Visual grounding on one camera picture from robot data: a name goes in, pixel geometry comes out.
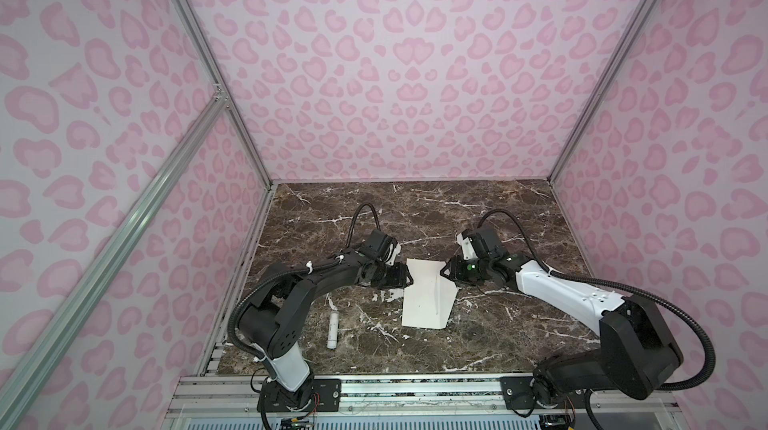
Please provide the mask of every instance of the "white paper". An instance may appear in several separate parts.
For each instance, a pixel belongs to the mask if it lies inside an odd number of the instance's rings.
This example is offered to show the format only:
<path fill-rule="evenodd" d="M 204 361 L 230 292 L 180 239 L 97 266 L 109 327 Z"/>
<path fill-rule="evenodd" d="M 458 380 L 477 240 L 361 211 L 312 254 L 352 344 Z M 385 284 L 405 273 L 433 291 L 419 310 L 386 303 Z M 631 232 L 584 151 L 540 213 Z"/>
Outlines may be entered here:
<path fill-rule="evenodd" d="M 440 261 L 407 259 L 413 285 L 406 288 L 402 301 L 402 326 L 419 329 L 444 329 L 456 299 L 456 284 L 440 277 L 446 265 Z"/>

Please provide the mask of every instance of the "brown marble tabletop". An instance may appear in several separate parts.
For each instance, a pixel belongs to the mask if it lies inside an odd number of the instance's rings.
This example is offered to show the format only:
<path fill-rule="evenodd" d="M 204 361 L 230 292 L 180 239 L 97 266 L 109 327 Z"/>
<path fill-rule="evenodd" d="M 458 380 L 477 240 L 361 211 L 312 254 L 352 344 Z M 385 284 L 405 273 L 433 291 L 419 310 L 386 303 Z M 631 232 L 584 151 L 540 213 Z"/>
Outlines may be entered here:
<path fill-rule="evenodd" d="M 502 207 L 518 217 L 549 265 L 587 272 L 544 181 L 289 184 L 277 188 L 244 293 L 270 263 L 318 260 L 340 250 L 351 215 L 363 202 L 376 207 L 382 230 L 402 244 L 401 259 L 446 261 L 458 249 L 456 233 L 474 227 L 483 212 Z M 511 252 L 524 249 L 506 216 L 497 214 L 488 222 Z M 371 229 L 373 219 L 365 212 L 355 229 L 356 241 Z M 338 347 L 329 350 L 332 308 L 340 312 L 340 330 Z M 459 287 L 445 329 L 403 327 L 401 316 L 398 293 L 347 287 L 312 304 L 300 346 L 316 375 L 526 372 L 546 356 L 598 347 L 597 336 L 580 322 L 493 282 Z M 261 367 L 252 360 L 227 347 L 218 373 L 251 374 Z"/>

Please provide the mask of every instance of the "pink patterned wall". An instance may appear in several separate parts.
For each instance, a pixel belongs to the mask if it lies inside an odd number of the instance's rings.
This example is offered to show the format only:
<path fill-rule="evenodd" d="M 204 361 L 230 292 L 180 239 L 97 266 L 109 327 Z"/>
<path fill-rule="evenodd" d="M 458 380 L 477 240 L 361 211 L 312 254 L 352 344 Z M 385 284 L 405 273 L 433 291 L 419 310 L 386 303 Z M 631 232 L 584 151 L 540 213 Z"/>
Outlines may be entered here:
<path fill-rule="evenodd" d="M 156 428 L 263 194 L 223 115 L 19 428 Z"/>
<path fill-rule="evenodd" d="M 0 386 L 212 88 L 168 0 L 0 0 Z"/>
<path fill-rule="evenodd" d="M 638 0 L 192 0 L 275 179 L 546 176 Z"/>
<path fill-rule="evenodd" d="M 768 1 L 664 0 L 556 188 L 601 276 L 684 308 L 718 352 L 700 430 L 768 422 Z M 670 320 L 686 362 L 701 345 Z"/>

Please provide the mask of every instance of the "wall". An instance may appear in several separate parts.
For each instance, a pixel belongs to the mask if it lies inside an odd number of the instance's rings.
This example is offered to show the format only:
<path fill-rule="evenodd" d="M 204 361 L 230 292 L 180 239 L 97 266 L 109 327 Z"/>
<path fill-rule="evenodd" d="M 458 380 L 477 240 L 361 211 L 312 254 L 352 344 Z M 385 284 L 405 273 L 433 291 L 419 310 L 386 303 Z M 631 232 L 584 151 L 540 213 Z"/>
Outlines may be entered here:
<path fill-rule="evenodd" d="M 263 195 L 223 115 L 20 428 L 159 425 L 197 365 Z"/>
<path fill-rule="evenodd" d="M 168 0 L 0 0 L 0 386 L 210 100 Z"/>
<path fill-rule="evenodd" d="M 638 0 L 191 0 L 272 178 L 543 177 Z"/>
<path fill-rule="evenodd" d="M 715 375 L 678 395 L 692 428 L 768 422 L 766 42 L 766 0 L 664 0 L 556 185 L 597 274 L 713 338 Z M 670 325 L 686 378 L 701 346 Z"/>

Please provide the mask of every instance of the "light blue slotted panel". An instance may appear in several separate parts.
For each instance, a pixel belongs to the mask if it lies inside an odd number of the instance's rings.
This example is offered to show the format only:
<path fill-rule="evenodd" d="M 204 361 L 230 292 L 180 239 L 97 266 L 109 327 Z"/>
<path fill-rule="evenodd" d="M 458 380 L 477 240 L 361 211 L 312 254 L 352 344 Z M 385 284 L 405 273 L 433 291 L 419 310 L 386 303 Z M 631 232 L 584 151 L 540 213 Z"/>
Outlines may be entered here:
<path fill-rule="evenodd" d="M 276 418 L 270 421 L 274 426 Z M 264 430 L 259 418 L 193 418 L 188 430 Z M 538 417 L 355 416 L 323 417 L 313 430 L 542 430 Z"/>

